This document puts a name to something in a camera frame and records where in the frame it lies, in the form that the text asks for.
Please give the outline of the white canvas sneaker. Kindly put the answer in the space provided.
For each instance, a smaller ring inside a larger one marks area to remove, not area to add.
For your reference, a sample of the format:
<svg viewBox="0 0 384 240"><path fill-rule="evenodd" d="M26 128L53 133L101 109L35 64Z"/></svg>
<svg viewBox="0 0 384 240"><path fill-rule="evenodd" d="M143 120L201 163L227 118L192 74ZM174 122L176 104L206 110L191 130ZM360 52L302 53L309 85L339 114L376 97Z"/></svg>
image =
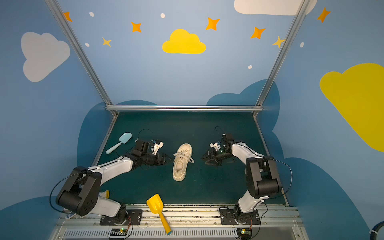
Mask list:
<svg viewBox="0 0 384 240"><path fill-rule="evenodd" d="M192 149L192 146L188 143L185 143L185 144L182 144L177 152L192 152L193 153L193 149ZM186 172L187 172L187 166L188 166L188 163L187 162L178 162L178 163L174 163L174 167L173 167L173 179L177 182L181 182L185 179L185 176L186 176Z"/></svg>

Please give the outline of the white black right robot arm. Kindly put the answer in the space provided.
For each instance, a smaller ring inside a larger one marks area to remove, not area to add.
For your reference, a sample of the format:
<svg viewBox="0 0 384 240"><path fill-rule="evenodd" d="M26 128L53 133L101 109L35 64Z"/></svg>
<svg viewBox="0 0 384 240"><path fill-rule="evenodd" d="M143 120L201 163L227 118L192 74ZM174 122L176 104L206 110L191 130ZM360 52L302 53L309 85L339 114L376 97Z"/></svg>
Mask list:
<svg viewBox="0 0 384 240"><path fill-rule="evenodd" d="M235 204L230 224L250 224L258 216L257 207L282 191L275 159L252 150L246 143L221 141L210 144L202 159L208 165L220 166L223 160L236 157L246 165L247 191Z"/></svg>

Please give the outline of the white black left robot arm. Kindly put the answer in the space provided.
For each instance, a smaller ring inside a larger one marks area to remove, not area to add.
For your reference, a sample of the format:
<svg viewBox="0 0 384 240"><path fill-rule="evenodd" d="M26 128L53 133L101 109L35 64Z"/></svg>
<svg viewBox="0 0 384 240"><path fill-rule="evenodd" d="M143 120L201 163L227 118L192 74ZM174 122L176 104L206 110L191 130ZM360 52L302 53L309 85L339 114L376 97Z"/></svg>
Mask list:
<svg viewBox="0 0 384 240"><path fill-rule="evenodd" d="M64 178L66 182L56 197L56 204L81 217L88 214L101 215L107 224L125 225L128 221L126 205L103 197L101 186L142 165L162 166L170 160L168 155L159 153L144 153L141 156L127 154L90 168L78 166Z"/></svg>

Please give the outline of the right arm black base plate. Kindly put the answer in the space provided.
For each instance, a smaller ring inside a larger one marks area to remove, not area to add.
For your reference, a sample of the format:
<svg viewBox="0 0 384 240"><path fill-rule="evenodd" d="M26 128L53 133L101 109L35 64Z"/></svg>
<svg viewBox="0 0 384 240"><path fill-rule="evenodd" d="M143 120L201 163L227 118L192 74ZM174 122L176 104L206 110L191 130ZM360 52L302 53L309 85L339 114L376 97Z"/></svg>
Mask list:
<svg viewBox="0 0 384 240"><path fill-rule="evenodd" d="M258 211L243 213L238 208L219 208L222 225L257 225L261 223Z"/></svg>

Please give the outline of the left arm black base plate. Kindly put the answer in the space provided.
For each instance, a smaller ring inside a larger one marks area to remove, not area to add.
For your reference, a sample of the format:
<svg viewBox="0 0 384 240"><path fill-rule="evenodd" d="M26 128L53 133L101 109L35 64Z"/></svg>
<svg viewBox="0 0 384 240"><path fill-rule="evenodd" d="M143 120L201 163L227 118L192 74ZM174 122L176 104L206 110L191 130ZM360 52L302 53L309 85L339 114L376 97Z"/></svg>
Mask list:
<svg viewBox="0 0 384 240"><path fill-rule="evenodd" d="M138 226L141 223L143 210L125 209L120 211L115 217L102 215L100 226Z"/></svg>

